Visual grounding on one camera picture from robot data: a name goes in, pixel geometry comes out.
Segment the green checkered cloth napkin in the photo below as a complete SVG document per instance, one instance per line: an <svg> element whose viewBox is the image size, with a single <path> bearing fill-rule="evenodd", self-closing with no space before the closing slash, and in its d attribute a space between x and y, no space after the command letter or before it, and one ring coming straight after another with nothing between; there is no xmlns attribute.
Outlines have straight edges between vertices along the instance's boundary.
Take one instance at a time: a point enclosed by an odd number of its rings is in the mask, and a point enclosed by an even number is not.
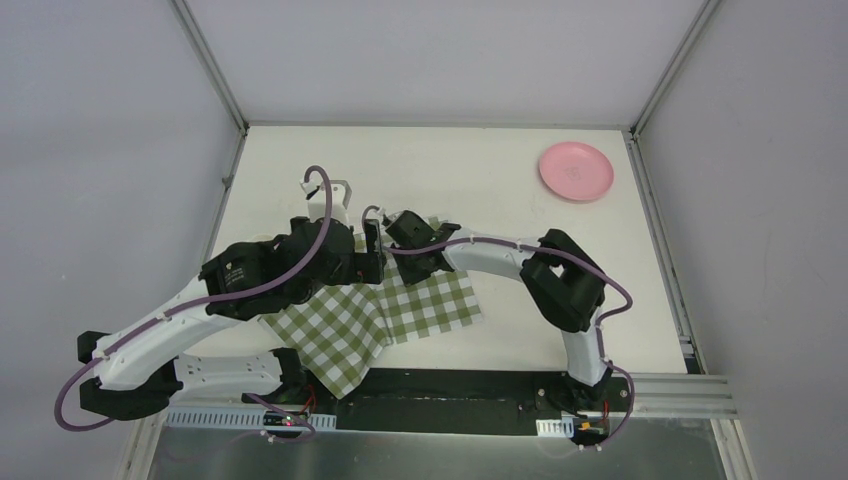
<svg viewBox="0 0 848 480"><path fill-rule="evenodd" d="M482 320L468 275L438 271L407 286L389 257L380 284L323 287L304 304L261 315L258 324L341 399L363 382L384 349Z"/></svg>

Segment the pink plate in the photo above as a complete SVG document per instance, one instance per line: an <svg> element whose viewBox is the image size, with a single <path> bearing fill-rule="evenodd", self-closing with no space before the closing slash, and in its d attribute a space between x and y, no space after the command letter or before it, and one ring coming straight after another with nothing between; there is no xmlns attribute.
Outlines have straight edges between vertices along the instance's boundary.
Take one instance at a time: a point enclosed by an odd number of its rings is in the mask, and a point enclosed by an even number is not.
<svg viewBox="0 0 848 480"><path fill-rule="evenodd" d="M606 155L581 142L560 142L546 149L538 160L544 185L557 196L588 203L603 198L612 188L615 172Z"/></svg>

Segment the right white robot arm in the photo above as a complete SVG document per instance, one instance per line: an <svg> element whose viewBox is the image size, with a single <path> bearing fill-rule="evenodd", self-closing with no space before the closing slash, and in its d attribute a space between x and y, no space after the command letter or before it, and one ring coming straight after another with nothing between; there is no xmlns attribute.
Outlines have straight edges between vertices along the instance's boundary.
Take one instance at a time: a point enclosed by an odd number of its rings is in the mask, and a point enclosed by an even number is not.
<svg viewBox="0 0 848 480"><path fill-rule="evenodd" d="M519 245L450 222L433 228L410 210L385 216L382 224L407 285L439 271L482 272L520 282L542 317L562 333L569 400L583 410L605 400L611 369L603 363L596 330L605 283L594 273L597 264L565 232L550 229Z"/></svg>

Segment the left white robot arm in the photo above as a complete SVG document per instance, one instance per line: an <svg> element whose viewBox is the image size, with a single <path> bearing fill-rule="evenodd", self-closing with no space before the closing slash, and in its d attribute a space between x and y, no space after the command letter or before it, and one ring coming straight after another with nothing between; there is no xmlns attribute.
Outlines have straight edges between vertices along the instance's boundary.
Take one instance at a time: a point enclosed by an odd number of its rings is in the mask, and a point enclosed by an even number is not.
<svg viewBox="0 0 848 480"><path fill-rule="evenodd" d="M325 286L382 282L385 257L379 222L365 222L365 247L359 250L352 228L331 220L315 256L302 270L267 291L241 297L241 292L292 269L317 241L322 223L295 217L290 226L290 233L270 240L230 245L203 264L198 276L150 320L115 334L80 334L78 358L95 364L90 378L79 386L81 408L128 421L158 413L174 400L247 400L256 394L286 405L297 402L308 380L292 348L221 358L186 352L217 332L303 305Z"/></svg>

